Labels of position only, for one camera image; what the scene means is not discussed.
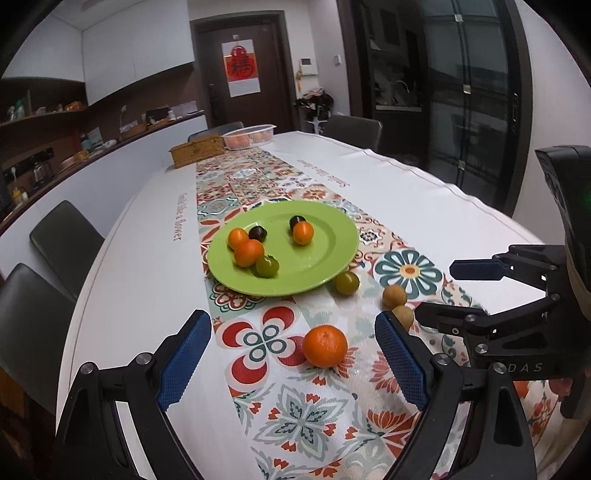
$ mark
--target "dining table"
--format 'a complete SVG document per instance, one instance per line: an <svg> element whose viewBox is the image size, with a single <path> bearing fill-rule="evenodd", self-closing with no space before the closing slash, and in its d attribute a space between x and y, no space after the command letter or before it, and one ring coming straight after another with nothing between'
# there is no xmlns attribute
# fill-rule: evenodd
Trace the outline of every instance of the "dining table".
<svg viewBox="0 0 591 480"><path fill-rule="evenodd" d="M243 212L291 200L327 204L355 223L359 248L349 269L361 284L354 295L339 296L327 284L287 297L249 296L211 275L207 250L221 227ZM167 412L204 478L381 479L420 419L375 340L384 287L403 282L411 308L432 301L489 314L542 298L512 279L456 281L449 273L454 260L490 258L513 244L542 242L454 185L319 135L278 134L260 147L159 171L121 213L77 299L57 421L82 364L127 365L204 310L212 320L210 341L181 401ZM301 353L306 332L323 324L348 339L335 368L315 368ZM253 347L238 333L244 328L258 338L275 336L283 350L261 340L262 354L250 357L256 365L245 366ZM416 321L410 333L433 353L468 363L460 337ZM516 388L538 478L549 479L584 422L562 418L547 381ZM154 478L129 408L117 408L138 473ZM449 471L468 411L469 403L459 406L433 479Z"/></svg>

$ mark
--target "patterned table runner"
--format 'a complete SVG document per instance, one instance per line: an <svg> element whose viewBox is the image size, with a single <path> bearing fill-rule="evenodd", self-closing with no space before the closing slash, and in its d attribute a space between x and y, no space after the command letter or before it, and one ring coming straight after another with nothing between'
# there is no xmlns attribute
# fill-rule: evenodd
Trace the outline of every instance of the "patterned table runner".
<svg viewBox="0 0 591 480"><path fill-rule="evenodd" d="M196 169L201 252L216 342L263 478L382 479L420 415L404 400L375 340L383 288L401 284L411 308L422 301L477 305L379 221L266 151L229 152L197 163ZM359 250L349 266L361 280L355 295L339 296L329 283L304 294L266 299L236 293L212 277L206 253L220 227L243 211L286 200L323 202L355 222ZM345 359L333 369L311 366L301 351L304 335L325 323L343 330L349 342ZM411 333L433 353L467 363L459 338L418 322ZM557 396L545 381L517 382L517 387L535 446ZM460 405L433 479L447 475L468 410L468 403Z"/></svg>

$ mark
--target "poster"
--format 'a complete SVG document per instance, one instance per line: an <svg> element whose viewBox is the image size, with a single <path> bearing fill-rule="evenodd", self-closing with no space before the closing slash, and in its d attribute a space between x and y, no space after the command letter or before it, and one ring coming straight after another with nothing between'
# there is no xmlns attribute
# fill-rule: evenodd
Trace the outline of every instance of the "poster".
<svg viewBox="0 0 591 480"><path fill-rule="evenodd" d="M252 40L222 43L222 54L230 97L261 91Z"/></svg>

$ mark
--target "green plate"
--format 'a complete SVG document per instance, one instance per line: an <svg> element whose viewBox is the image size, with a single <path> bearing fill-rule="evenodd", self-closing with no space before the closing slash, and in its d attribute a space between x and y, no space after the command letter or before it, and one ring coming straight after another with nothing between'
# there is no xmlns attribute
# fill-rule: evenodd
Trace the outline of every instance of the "green plate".
<svg viewBox="0 0 591 480"><path fill-rule="evenodd" d="M290 219L302 215L314 227L314 238L305 246L294 243ZM228 247L234 228L247 232L255 225L267 230L265 254L279 262L273 278L260 278L252 268L240 268ZM319 287L342 272L355 256L359 232L353 221L334 207L292 200L269 203L237 216L213 237L207 262L221 284L234 291L260 297L281 297Z"/></svg>

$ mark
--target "clear plastic container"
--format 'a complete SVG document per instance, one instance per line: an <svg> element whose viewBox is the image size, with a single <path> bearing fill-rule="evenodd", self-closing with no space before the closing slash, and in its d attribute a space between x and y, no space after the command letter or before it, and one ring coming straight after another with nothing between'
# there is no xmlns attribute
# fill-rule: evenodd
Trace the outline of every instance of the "clear plastic container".
<svg viewBox="0 0 591 480"><path fill-rule="evenodd" d="M245 148L260 147L273 140L275 125L255 125L241 128L222 135L228 150L244 150Z"/></svg>

